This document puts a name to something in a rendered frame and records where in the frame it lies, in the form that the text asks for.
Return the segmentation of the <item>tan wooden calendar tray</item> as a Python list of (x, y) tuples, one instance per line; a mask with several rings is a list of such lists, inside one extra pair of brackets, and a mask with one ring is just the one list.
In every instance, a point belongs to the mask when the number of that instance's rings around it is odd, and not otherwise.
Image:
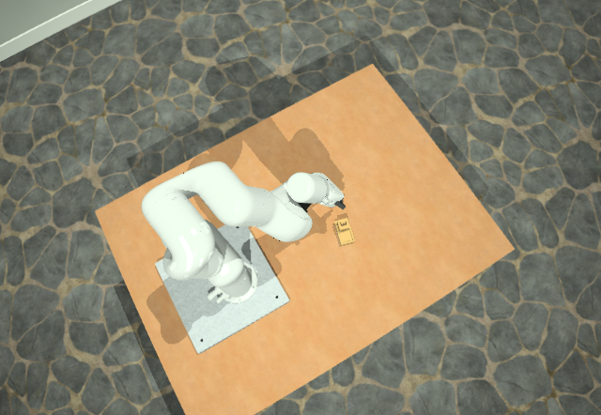
[(335, 228), (336, 228), (337, 235), (338, 235), (341, 246), (355, 242), (350, 225), (349, 225), (349, 230), (344, 231), (344, 232), (339, 232), (339, 229), (337, 226), (337, 221), (335, 221), (334, 224), (335, 224)]

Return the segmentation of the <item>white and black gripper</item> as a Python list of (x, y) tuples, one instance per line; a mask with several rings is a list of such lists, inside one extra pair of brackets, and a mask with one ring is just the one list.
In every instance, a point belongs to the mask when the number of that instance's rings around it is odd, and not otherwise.
[(312, 173), (312, 175), (324, 177), (328, 181), (329, 187), (330, 187), (329, 196), (328, 196), (328, 200), (330, 202), (327, 205), (325, 205), (324, 203), (319, 203), (319, 204), (326, 206), (326, 207), (330, 207), (330, 208), (334, 208), (336, 205), (339, 208), (341, 208), (342, 210), (344, 210), (344, 208), (346, 207), (344, 202), (342, 201), (344, 199), (344, 194), (324, 174)]

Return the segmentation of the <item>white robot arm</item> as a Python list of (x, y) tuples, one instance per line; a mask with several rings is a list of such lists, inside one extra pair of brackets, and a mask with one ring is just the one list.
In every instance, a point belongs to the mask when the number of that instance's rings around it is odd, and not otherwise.
[(208, 279), (216, 286), (207, 295), (210, 300), (220, 294), (218, 303), (223, 299), (240, 303), (254, 294), (257, 275), (189, 199), (198, 195), (226, 225), (255, 226), (289, 242), (309, 233), (313, 221), (306, 209), (312, 204), (327, 205), (329, 191), (324, 177), (298, 172), (269, 192), (246, 186), (224, 162), (213, 161), (154, 187), (145, 195), (141, 209), (163, 239), (163, 268), (169, 277)]

